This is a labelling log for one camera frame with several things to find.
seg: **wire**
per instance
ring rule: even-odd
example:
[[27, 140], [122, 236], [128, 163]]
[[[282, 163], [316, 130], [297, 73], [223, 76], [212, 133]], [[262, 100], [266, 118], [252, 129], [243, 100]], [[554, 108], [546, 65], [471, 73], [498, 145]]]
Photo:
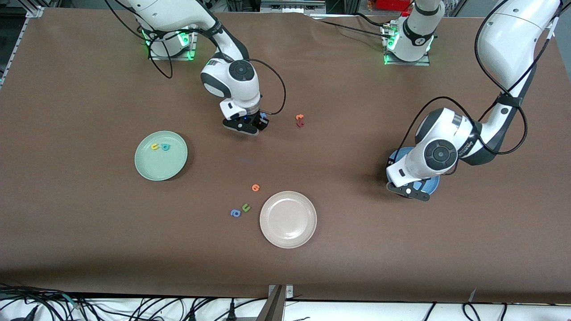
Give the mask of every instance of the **wire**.
[[442, 176], [450, 176], [454, 173], [456, 173], [456, 169], [458, 168], [458, 159], [456, 160], [456, 163], [454, 164], [454, 169], [451, 172], [447, 172], [442, 174]]
[[478, 62], [478, 65], [480, 66], [480, 68], [482, 69], [482, 71], [484, 72], [484, 74], [494, 83], [496, 84], [496, 86], [498, 86], [506, 95], [509, 95], [510, 97], [512, 97], [512, 95], [509, 93], [509, 90], [506, 89], [504, 87], [504, 85], [500, 84], [494, 77], [492, 77], [492, 75], [490, 75], [490, 73], [488, 72], [488, 70], [484, 67], [484, 65], [482, 64], [482, 61], [480, 60], [480, 54], [478, 53], [478, 40], [480, 39], [480, 34], [482, 32], [482, 29], [484, 28], [484, 26], [486, 25], [487, 21], [490, 19], [490, 17], [499, 9], [501, 8], [501, 6], [503, 6], [506, 2], [508, 2], [509, 0], [502, 0], [502, 2], [500, 2], [499, 5], [495, 6], [492, 11], [490, 11], [490, 13], [484, 18], [484, 21], [482, 22], [482, 24], [480, 25], [480, 28], [478, 28], [478, 32], [476, 33], [476, 40], [474, 41], [474, 54], [476, 55], [476, 61]]
[[334, 4], [333, 6], [331, 6], [331, 9], [329, 9], [329, 11], [326, 12], [325, 14], [328, 14], [328, 13], [332, 12], [333, 9], [335, 8], [335, 6], [336, 6], [340, 1], [341, 1], [341, 0], [337, 0], [337, 2], [335, 2], [335, 4]]
[[378, 22], [375, 22], [375, 21], [369, 19], [368, 16], [366, 16], [366, 15], [360, 13], [360, 12], [352, 13], [352, 15], [358, 15], [358, 16], [360, 16], [361, 18], [365, 19], [368, 23], [370, 23], [370, 24], [372, 24], [372, 25], [374, 25], [374, 26], [377, 26], [377, 27], [382, 27], [385, 23], [390, 22], [390, 21], [387, 21], [387, 22], [383, 22], [383, 23], [378, 23]]
[[145, 37], [141, 36], [140, 34], [136, 33], [135, 31], [133, 31], [133, 29], [129, 28], [129, 26], [127, 26], [126, 23], [123, 22], [123, 20], [119, 17], [119, 15], [115, 12], [115, 10], [111, 7], [111, 5], [109, 4], [108, 0], [103, 0], [105, 1], [105, 4], [107, 5], [107, 7], [109, 8], [109, 10], [111, 10], [111, 12], [113, 13], [113, 15], [115, 16], [115, 18], [117, 18], [117, 20], [119, 20], [119, 22], [125, 27], [127, 28], [127, 30], [129, 30], [132, 34], [134, 34], [137, 38], [142, 39], [142, 40], [147, 40], [145, 39]]
[[474, 311], [474, 314], [476, 315], [476, 319], [477, 319], [478, 321], [481, 321], [481, 320], [480, 320], [480, 316], [478, 315], [478, 312], [476, 312], [476, 308], [474, 308], [474, 306], [473, 306], [471, 303], [469, 303], [469, 302], [462, 304], [462, 312], [464, 313], [464, 316], [465, 316], [468, 320], [474, 321], [472, 318], [470, 318], [470, 317], [468, 316], [468, 313], [466, 312], [466, 306], [469, 306], [470, 308], [472, 308], [472, 311]]
[[14, 299], [14, 300], [10, 301], [10, 302], [9, 302], [8, 304], [6, 304], [5, 306], [1, 307], [1, 308], [0, 308], [0, 311], [4, 310], [5, 307], [7, 307], [7, 306], [11, 305], [12, 303], [14, 303], [14, 302], [16, 302], [16, 301], [19, 301], [19, 300], [20, 300], [20, 299]]
[[[510, 93], [510, 91], [512, 89], [514, 89], [524, 78], [526, 75], [529, 74], [529, 72], [531, 71], [532, 68], [535, 67], [535, 65], [537, 64], [537, 61], [539, 61], [539, 58], [541, 58], [541, 55], [543, 55], [543, 52], [545, 51], [545, 48], [547, 47], [547, 44], [549, 43], [550, 37], [548, 37], [545, 40], [545, 43], [543, 44], [543, 47], [541, 49], [541, 51], [537, 54], [537, 57], [535, 57], [535, 59], [533, 60], [533, 63], [528, 67], [528, 69], [526, 70], [526, 72], [523, 73], [523, 75], [509, 88], [506, 89], [502, 84], [500, 84], [489, 72], [488, 70], [484, 67], [484, 65], [482, 64], [482, 61], [480, 59], [480, 54], [478, 53], [478, 41], [480, 40], [480, 34], [482, 32], [482, 29], [484, 28], [484, 26], [486, 25], [486, 23], [488, 22], [488, 20], [490, 19], [490, 17], [501, 7], [503, 6], [506, 2], [508, 2], [509, 0], [503, 0], [502, 2], [500, 2], [500, 4], [498, 4], [496, 7], [494, 7], [492, 9], [492, 11], [484, 18], [484, 21], [482, 22], [482, 24], [480, 25], [480, 28], [478, 28], [478, 32], [476, 33], [476, 39], [474, 41], [474, 55], [476, 56], [476, 61], [478, 63], [478, 65], [480, 66], [480, 68], [482, 69], [482, 71], [484, 72], [484, 74], [496, 85], [498, 86], [506, 95], [508, 95], [509, 97], [513, 97], [512, 94]], [[556, 17], [559, 17], [562, 13], [562, 11], [565, 10], [565, 8], [563, 7], [563, 0], [560, 0], [560, 4], [559, 7], [557, 8], [557, 11], [555, 13], [555, 15], [551, 18], [551, 21], [553, 21]]]
[[386, 34], [374, 33], [374, 32], [366, 31], [366, 30], [363, 30], [363, 29], [357, 29], [357, 28], [353, 28], [353, 27], [349, 27], [349, 26], [340, 25], [340, 24], [334, 23], [334, 22], [323, 21], [323, 20], [320, 20], [320, 21], [323, 22], [323, 23], [326, 23], [326, 24], [328, 24], [328, 25], [337, 26], [337, 27], [341, 27], [341, 28], [345, 28], [345, 29], [350, 29], [350, 30], [358, 31], [358, 32], [360, 32], [360, 33], [378, 35], [379, 37], [383, 37], [383, 38], [390, 38], [390, 37], [391, 37], [391, 36], [386, 35]]
[[2, 290], [2, 292], [4, 292], [5, 294], [13, 294], [12, 291], [16, 291], [17, 293], [21, 294], [23, 296], [23, 298], [28, 298], [28, 299], [32, 299], [35, 302], [40, 303], [41, 305], [45, 306], [49, 311], [50, 311], [50, 315], [52, 318], [52, 321], [55, 321], [55, 317], [57, 317], [59, 319], [59, 321], [65, 321], [62, 316], [59, 314], [59, 312], [52, 307], [51, 305], [49, 305], [43, 298], [42, 298], [42, 294], [32, 294], [31, 291], [27, 290], [26, 287], [22, 287], [22, 286], [9, 286], [8, 284], [5, 283], [0, 283], [0, 285], [3, 288], [8, 288], [8, 291], [6, 290]]
[[163, 310], [164, 310], [166, 307], [168, 307], [169, 305], [171, 305], [171, 304], [173, 304], [173, 303], [176, 303], [176, 302], [178, 302], [178, 301], [181, 301], [181, 300], [182, 300], [182, 298], [177, 298], [177, 299], [175, 299], [175, 300], [170, 301], [169, 303], [165, 304], [162, 308], [156, 310], [155, 313], [153, 313], [153, 315], [151, 315], [151, 316], [149, 317], [149, 319], [154, 320], [154, 319], [155, 319], [155, 316], [156, 316], [159, 312], [163, 311]]
[[197, 306], [196, 309], [194, 309], [194, 311], [198, 311], [198, 309], [202, 308], [203, 306], [207, 305], [208, 303], [217, 300], [218, 298], [207, 298], [205, 300], [203, 300], [202, 302], [200, 302]]
[[282, 87], [284, 89], [284, 100], [282, 101], [282, 106], [280, 107], [280, 109], [278, 109], [278, 111], [274, 112], [274, 113], [270, 113], [269, 111], [262, 111], [263, 113], [266, 113], [268, 115], [277, 115], [279, 114], [283, 109], [284, 106], [286, 105], [286, 96], [287, 96], [287, 91], [286, 91], [286, 84], [284, 83], [284, 79], [282, 79], [282, 76], [280, 76], [280, 74], [274, 69], [272, 68], [272, 66], [268, 65], [267, 63], [259, 60], [259, 59], [253, 59], [253, 58], [248, 58], [248, 59], [244, 59], [245, 61], [255, 61], [255, 62], [259, 62], [261, 64], [263, 64], [264, 66], [268, 67], [268, 69], [270, 69], [271, 71], [274, 72], [274, 74], [276, 74], [276, 76], [278, 76], [278, 78], [280, 79], [280, 82], [282, 83]]
[[[107, 313], [107, 314], [119, 315], [119, 316], [124, 316], [124, 317], [127, 317], [127, 318], [132, 317], [132, 315], [129, 315], [129, 314], [125, 314], [125, 313], [121, 313], [121, 312], [112, 312], [112, 311], [109, 311], [109, 310], [107, 310], [107, 309], [104, 309], [104, 308], [98, 306], [97, 304], [91, 304], [91, 305], [93, 305], [94, 307], [100, 309], [101, 311], [103, 311], [103, 312], [105, 312], [105, 313]], [[140, 317], [135, 317], [135, 320], [151, 321], [151, 319], [140, 318]]]
[[[237, 308], [239, 308], [239, 307], [241, 307], [241, 306], [244, 306], [244, 305], [246, 305], [246, 304], [248, 304], [248, 303], [252, 303], [252, 302], [254, 302], [254, 301], [259, 301], [259, 300], [266, 300], [266, 298], [252, 299], [252, 300], [249, 300], [249, 301], [240, 303], [240, 304], [238, 304], [236, 307], [234, 307], [234, 310], [236, 310]], [[219, 316], [218, 318], [214, 319], [214, 321], [220, 320], [220, 319], [223, 318], [225, 315], [227, 315], [229, 312], [230, 312], [230, 310], [228, 310], [228, 311], [222, 313], [222, 315]]]
[[427, 315], [424, 317], [423, 321], [428, 321], [428, 318], [430, 318], [430, 314], [432, 313], [432, 310], [434, 309], [435, 306], [436, 306], [436, 301], [432, 302], [432, 305], [430, 306], [430, 309], [428, 309]]
[[505, 313], [508, 312], [508, 304], [504, 302], [502, 305], [504, 306], [504, 309], [501, 312], [500, 321], [504, 321]]
[[[414, 120], [412, 121], [411, 125], [408, 127], [407, 133], [404, 135], [404, 138], [403, 138], [402, 142], [400, 143], [399, 148], [396, 150], [395, 157], [394, 157], [394, 159], [393, 159], [394, 161], [396, 161], [400, 149], [403, 148], [404, 142], [407, 140], [407, 137], [408, 137], [408, 135], [410, 134], [411, 129], [412, 129], [412, 127], [415, 125], [416, 120], [419, 118], [420, 114], [422, 114], [422, 112], [423, 112], [431, 103], [433, 103], [434, 101], [437, 101], [437, 100], [439, 100], [439, 99], [446, 99], [446, 100], [448, 100], [448, 101], [454, 103], [454, 105], [456, 105], [456, 106], [466, 115], [466, 117], [468, 118], [468, 120], [469, 120], [470, 123], [472, 124], [472, 127], [473, 127], [473, 128], [476, 128], [476, 123], [474, 122], [474, 119], [472, 118], [472, 116], [470, 116], [470, 113], [468, 113], [468, 111], [467, 111], [462, 105], [460, 105], [460, 103], [458, 103], [456, 100], [454, 100], [454, 99], [452, 99], [452, 98], [450, 98], [450, 97], [448, 97], [448, 96], [439, 96], [439, 97], [433, 98], [433, 99], [431, 99], [428, 103], [426, 103], [426, 105], [424, 105], [424, 106], [420, 109], [420, 111], [416, 114], [416, 116], [415, 116]], [[518, 142], [518, 144], [517, 144], [514, 148], [512, 148], [512, 149], [510, 149], [510, 150], [508, 150], [508, 151], [495, 151], [495, 150], [493, 150], [491, 147], [489, 147], [489, 146], [484, 142], [484, 140], [482, 139], [482, 137], [480, 136], [479, 133], [476, 133], [476, 135], [477, 135], [477, 137], [478, 137], [478, 141], [482, 144], [482, 147], [485, 148], [485, 149], [486, 149], [487, 151], [489, 151], [490, 153], [492, 153], [492, 154], [494, 154], [494, 155], [506, 155], [506, 154], [510, 154], [510, 153], [513, 153], [514, 151], [516, 151], [518, 148], [520, 148], [520, 146], [524, 143], [525, 138], [526, 138], [527, 135], [528, 135], [528, 120], [527, 120], [527, 117], [525, 116], [525, 113], [524, 113], [523, 109], [521, 109], [521, 107], [515, 107], [515, 108], [516, 108], [516, 109], [520, 112], [520, 114], [521, 114], [521, 117], [522, 117], [522, 120], [523, 120], [523, 123], [524, 123], [524, 133], [523, 133], [523, 135], [522, 135], [520, 141]]]

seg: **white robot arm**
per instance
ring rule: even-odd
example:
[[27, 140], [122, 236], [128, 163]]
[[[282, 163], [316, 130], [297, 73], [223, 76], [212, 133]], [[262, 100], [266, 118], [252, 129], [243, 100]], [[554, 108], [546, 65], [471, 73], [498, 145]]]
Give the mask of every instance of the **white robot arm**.
[[[482, 27], [477, 48], [483, 65], [496, 75], [499, 84], [509, 89], [513, 97], [501, 93], [487, 123], [472, 121], [447, 108], [428, 114], [416, 131], [417, 145], [397, 162], [390, 164], [389, 160], [389, 190], [416, 198], [410, 192], [401, 192], [401, 186], [441, 175], [450, 170], [458, 159], [470, 165], [485, 164], [494, 159], [496, 153], [488, 151], [479, 137], [493, 151], [500, 149], [517, 111], [515, 107], [521, 106], [533, 79], [534, 69], [517, 85], [514, 84], [532, 65], [537, 40], [559, 8], [559, 0], [507, 0], [497, 8]], [[428, 199], [425, 194], [420, 195], [423, 200]]]
[[398, 59], [408, 62], [419, 60], [428, 51], [443, 16], [444, 2], [441, 0], [416, 0], [411, 14], [397, 19], [398, 34], [387, 49]]
[[167, 39], [177, 30], [197, 25], [201, 34], [214, 43], [216, 52], [200, 73], [200, 79], [211, 94], [224, 98], [220, 109], [226, 128], [258, 135], [268, 125], [268, 120], [260, 115], [258, 75], [245, 60], [250, 58], [248, 50], [202, 3], [196, 0], [128, 2], [140, 16], [141, 26], [154, 31], [155, 35], [162, 31], [161, 37]]

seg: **metal frame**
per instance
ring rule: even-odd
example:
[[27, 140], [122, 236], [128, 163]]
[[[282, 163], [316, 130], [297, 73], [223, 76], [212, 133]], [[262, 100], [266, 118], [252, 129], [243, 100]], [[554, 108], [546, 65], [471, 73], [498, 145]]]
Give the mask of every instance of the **metal frame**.
[[458, 15], [460, 14], [460, 11], [462, 11], [462, 9], [464, 8], [464, 6], [466, 5], [467, 2], [468, 2], [468, 0], [459, 0], [458, 4], [456, 5], [454, 10], [450, 14], [450, 17], [458, 17]]
[[44, 7], [58, 7], [61, 0], [18, 0], [27, 11], [26, 18], [39, 18]]
[[10, 59], [8, 60], [8, 63], [6, 64], [6, 70], [4, 70], [4, 73], [2, 74], [2, 78], [0, 79], [0, 89], [2, 88], [2, 85], [4, 85], [4, 79], [6, 79], [6, 76], [8, 75], [8, 71], [10, 70], [10, 66], [12, 65], [12, 61], [14, 60], [14, 56], [16, 55], [16, 50], [18, 50], [18, 47], [20, 46], [20, 41], [22, 41], [22, 37], [24, 36], [24, 31], [26, 31], [26, 28], [28, 27], [29, 22], [30, 22], [30, 18], [26, 18], [26, 20], [24, 21], [24, 25], [22, 26], [22, 30], [20, 31], [20, 34], [18, 35], [18, 40], [16, 40], [16, 44], [14, 45], [14, 49], [12, 49], [12, 53], [10, 54]]
[[262, 0], [260, 3], [260, 12], [297, 12], [305, 15], [327, 13], [325, 0]]
[[270, 297], [266, 300], [264, 307], [256, 318], [256, 321], [282, 321], [284, 308], [286, 306], [286, 296], [288, 290], [285, 284], [274, 286], [270, 289]]

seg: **table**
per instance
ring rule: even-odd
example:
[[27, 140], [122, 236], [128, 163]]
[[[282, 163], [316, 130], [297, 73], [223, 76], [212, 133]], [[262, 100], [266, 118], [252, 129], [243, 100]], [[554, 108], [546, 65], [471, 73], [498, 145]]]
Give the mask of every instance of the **table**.
[[[30, 22], [0, 91], [2, 280], [139, 294], [257, 297], [290, 283], [309, 299], [462, 302], [476, 287], [480, 301], [571, 299], [571, 86], [554, 43], [526, 97], [522, 148], [461, 163], [424, 203], [385, 189], [385, 161], [431, 98], [449, 95], [474, 115], [493, 101], [473, 56], [481, 20], [443, 19], [432, 65], [410, 67], [383, 65], [374, 36], [301, 14], [245, 15], [218, 16], [288, 90], [258, 137], [222, 127], [219, 99], [199, 80], [214, 50], [205, 39], [168, 80], [106, 10], [46, 9]], [[375, 30], [359, 19], [335, 21]], [[281, 85], [255, 67], [262, 108], [275, 110]], [[158, 130], [192, 151], [165, 182], [133, 164]], [[521, 130], [516, 119], [504, 148]], [[259, 227], [262, 204], [283, 190], [317, 210], [315, 234], [294, 250]], [[250, 212], [229, 215], [244, 203]]]

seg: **green led light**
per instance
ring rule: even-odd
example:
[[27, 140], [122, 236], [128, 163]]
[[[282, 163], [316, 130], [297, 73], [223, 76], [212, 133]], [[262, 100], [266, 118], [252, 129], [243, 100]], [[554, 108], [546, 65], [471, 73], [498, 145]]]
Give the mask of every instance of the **green led light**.
[[430, 40], [428, 41], [428, 46], [427, 46], [427, 50], [426, 52], [428, 52], [428, 50], [430, 50], [430, 45], [432, 44], [432, 41], [434, 40], [434, 36], [430, 38]]
[[188, 37], [184, 36], [183, 34], [179, 34], [178, 35], [179, 41], [180, 41], [180, 45], [181, 46], [186, 46], [188, 44]]
[[389, 41], [389, 43], [387, 44], [387, 48], [389, 48], [389, 50], [394, 50], [397, 41], [399, 41], [399, 34], [395, 33], [395, 37], [394, 38], [391, 37], [391, 41]]

